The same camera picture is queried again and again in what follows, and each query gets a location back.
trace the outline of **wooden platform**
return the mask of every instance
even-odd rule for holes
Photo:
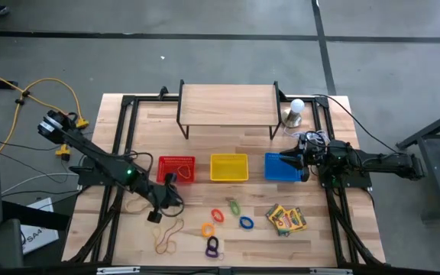
[[[121,94],[103,95],[92,137],[93,142],[109,152],[112,150],[121,96]],[[336,96],[336,99],[349,108],[347,97]],[[178,186],[179,193],[186,202],[186,208],[180,216],[185,222],[184,229],[171,238],[177,243],[177,252],[157,255],[151,233],[155,226],[160,226],[164,232],[174,223],[174,219],[164,217],[163,221],[156,225],[146,220],[150,209],[142,214],[125,211],[125,203],[137,197],[126,193],[113,264],[334,267],[336,263],[327,202],[317,177],[311,175],[307,183],[264,180],[264,153],[279,152],[294,147],[296,139],[284,134],[283,129],[280,129],[274,140],[270,141],[266,127],[204,126],[192,128],[189,140],[185,140],[176,124],[176,107],[175,102],[142,102],[138,109],[133,150],[150,152],[155,156],[150,176],[152,180],[155,180],[159,156],[196,157],[197,183]],[[358,147],[351,117],[333,102],[330,102],[330,109],[336,138],[349,141],[353,146]],[[313,130],[312,110],[309,105],[305,107],[302,117],[300,129]],[[126,121],[121,147],[125,145],[127,128]],[[209,159],[210,154],[213,153],[248,154],[249,181],[236,184],[211,183]],[[140,159],[138,163],[145,166],[148,165],[148,160]],[[63,260],[71,258],[91,235],[98,221],[102,192],[102,187],[92,187],[77,199]],[[348,189],[347,194],[354,230],[371,252],[378,259],[384,260],[370,197],[359,189]],[[245,231],[239,228],[238,219],[232,216],[227,198],[236,198],[239,201],[242,215],[252,217],[255,222],[253,230]],[[284,205],[286,208],[299,206],[306,217],[309,229],[293,233],[288,238],[279,237],[264,217],[265,212],[274,203]],[[146,204],[144,199],[140,199],[132,203],[129,210],[141,209]],[[204,222],[212,221],[210,212],[213,208],[221,209],[226,217],[225,223],[216,225],[215,229],[215,235],[220,240],[219,250],[225,254],[223,260],[212,260],[205,256],[206,239],[202,236],[201,226]],[[341,233],[341,237],[345,256],[349,258],[344,233]],[[107,240],[106,231],[102,248],[106,247]]]
[[[182,125],[276,126],[274,85],[183,85]]]

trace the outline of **white light bulb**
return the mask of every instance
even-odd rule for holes
[[[305,108],[305,103],[303,103],[302,99],[295,99],[291,101],[291,112],[300,113]]]

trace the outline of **plastic basket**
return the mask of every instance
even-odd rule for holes
[[[284,163],[278,153],[264,155],[264,178],[266,180],[300,181],[302,171]]]
[[[167,173],[175,173],[178,183],[195,181],[195,157],[160,156],[157,182],[163,183]]]
[[[212,154],[210,179],[213,181],[249,180],[247,154]]]

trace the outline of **concrete floor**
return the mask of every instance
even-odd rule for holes
[[[12,13],[0,18],[0,30],[317,34],[310,0],[4,2]],[[319,0],[319,4],[326,35],[440,37],[440,0]],[[348,95],[354,115],[388,144],[440,116],[440,44],[328,43],[328,55],[337,94]],[[92,125],[102,93],[159,92],[161,86],[176,91],[179,79],[239,84],[276,79],[289,94],[327,94],[316,41],[0,37],[0,76],[17,80],[20,86],[43,77],[64,80],[78,93],[82,112]],[[57,84],[44,83],[33,93],[66,110],[75,108],[71,95]],[[11,126],[17,97],[17,92],[0,90],[0,140]],[[36,130],[46,111],[34,102],[26,104],[11,142],[52,147]],[[357,133],[363,150],[387,152],[361,129]],[[63,171],[53,151],[6,147],[4,153],[46,173]],[[71,163],[78,159],[75,153]],[[38,175],[4,157],[0,161],[3,189]],[[438,207],[432,183],[414,183],[393,175],[374,174],[371,178],[387,262],[440,270],[440,224],[429,227],[420,221],[422,212]],[[63,184],[41,178],[15,191],[59,192],[75,185],[74,176]],[[11,200],[28,204],[38,197],[44,196],[24,194]],[[70,209],[72,202],[57,207],[61,212]],[[53,260],[58,259],[56,247],[49,252]],[[36,264],[32,257],[27,258],[28,264]]]

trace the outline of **white paper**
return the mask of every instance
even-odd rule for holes
[[[43,207],[41,210],[53,212],[53,206],[51,203],[52,199],[46,198],[42,199],[39,202],[30,204],[28,207],[39,209],[42,206],[48,205]],[[35,249],[41,248],[44,245],[47,245],[59,239],[59,233],[57,232],[57,230],[39,228],[37,226],[22,225],[21,232],[23,233],[23,235],[21,236],[21,243],[24,243],[22,245],[23,254],[34,251]]]

